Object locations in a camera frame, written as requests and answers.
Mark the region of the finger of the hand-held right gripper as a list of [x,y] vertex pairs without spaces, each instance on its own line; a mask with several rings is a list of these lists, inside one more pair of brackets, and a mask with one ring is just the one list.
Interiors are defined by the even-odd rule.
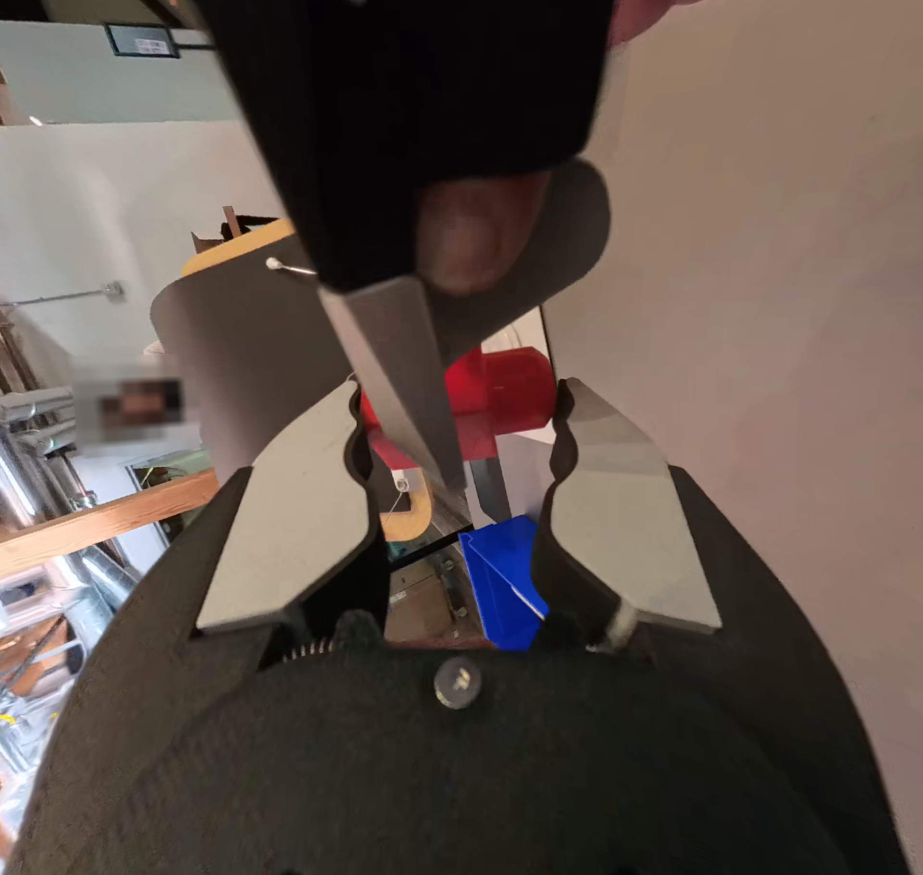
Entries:
[[557,168],[522,254],[486,292],[450,295],[430,288],[430,312],[444,365],[544,304],[598,263],[611,214],[604,177],[583,159]]
[[387,440],[434,485],[466,489],[445,368],[422,282],[400,276],[318,296]]

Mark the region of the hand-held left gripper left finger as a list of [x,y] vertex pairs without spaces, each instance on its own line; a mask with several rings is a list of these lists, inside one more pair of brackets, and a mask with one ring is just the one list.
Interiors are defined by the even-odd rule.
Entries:
[[347,379],[257,456],[198,630],[284,623],[322,638],[349,611],[384,629],[390,572],[360,396]]

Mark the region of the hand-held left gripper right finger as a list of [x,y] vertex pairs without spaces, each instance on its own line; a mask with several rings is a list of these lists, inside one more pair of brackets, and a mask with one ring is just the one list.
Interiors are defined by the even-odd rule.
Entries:
[[622,650],[641,625],[723,627],[673,477],[637,425],[580,379],[559,383],[530,576],[548,616],[590,650]]

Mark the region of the red toy block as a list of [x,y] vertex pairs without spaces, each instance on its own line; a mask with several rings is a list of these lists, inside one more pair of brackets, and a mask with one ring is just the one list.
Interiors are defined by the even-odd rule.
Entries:
[[[499,436],[540,428],[555,411],[557,383],[552,366],[534,348],[490,354],[475,348],[444,368],[464,464],[496,457]],[[368,445],[392,470],[422,470],[384,436],[360,384],[352,388],[350,415]]]

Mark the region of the person's right hand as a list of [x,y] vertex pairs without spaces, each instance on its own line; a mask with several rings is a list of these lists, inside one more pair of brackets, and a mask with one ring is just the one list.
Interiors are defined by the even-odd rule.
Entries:
[[[609,47],[627,44],[677,6],[703,0],[616,0]],[[496,285],[522,254],[544,207],[552,173],[467,178],[419,198],[417,270],[442,292]]]

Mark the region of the blue plastic bin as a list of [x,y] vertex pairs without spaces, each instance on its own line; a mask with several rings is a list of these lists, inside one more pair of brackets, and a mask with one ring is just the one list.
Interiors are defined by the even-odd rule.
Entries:
[[548,616],[531,573],[536,532],[520,515],[459,535],[484,635],[499,650],[529,650]]

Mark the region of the wooden beam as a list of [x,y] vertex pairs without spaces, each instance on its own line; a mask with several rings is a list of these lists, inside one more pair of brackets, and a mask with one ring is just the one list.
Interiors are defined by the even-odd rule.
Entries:
[[217,494],[213,469],[60,516],[2,539],[1,577],[40,567],[100,541],[207,505]]

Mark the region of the metal conduit pipe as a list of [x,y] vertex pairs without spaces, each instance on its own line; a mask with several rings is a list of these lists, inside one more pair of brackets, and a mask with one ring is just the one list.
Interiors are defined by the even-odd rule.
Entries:
[[123,303],[127,297],[126,288],[121,281],[108,281],[101,287],[79,292],[66,292],[54,295],[34,297],[25,300],[1,302],[3,311],[16,310],[23,307],[38,306],[43,304],[57,304],[71,302],[91,297],[101,297],[111,304]]

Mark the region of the silver ventilation duct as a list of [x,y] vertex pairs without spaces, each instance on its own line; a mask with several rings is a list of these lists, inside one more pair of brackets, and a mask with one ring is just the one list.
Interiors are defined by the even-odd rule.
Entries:
[[104,522],[70,460],[73,390],[41,387],[13,330],[2,314],[2,524],[14,544],[2,552],[2,577],[37,570],[42,608],[63,614],[91,648],[142,572],[120,540],[125,529]]

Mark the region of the black wall sign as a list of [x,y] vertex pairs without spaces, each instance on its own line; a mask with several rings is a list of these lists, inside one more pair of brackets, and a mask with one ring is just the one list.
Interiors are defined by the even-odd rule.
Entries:
[[181,57],[167,27],[124,23],[104,23],[102,27],[117,57],[155,60]]

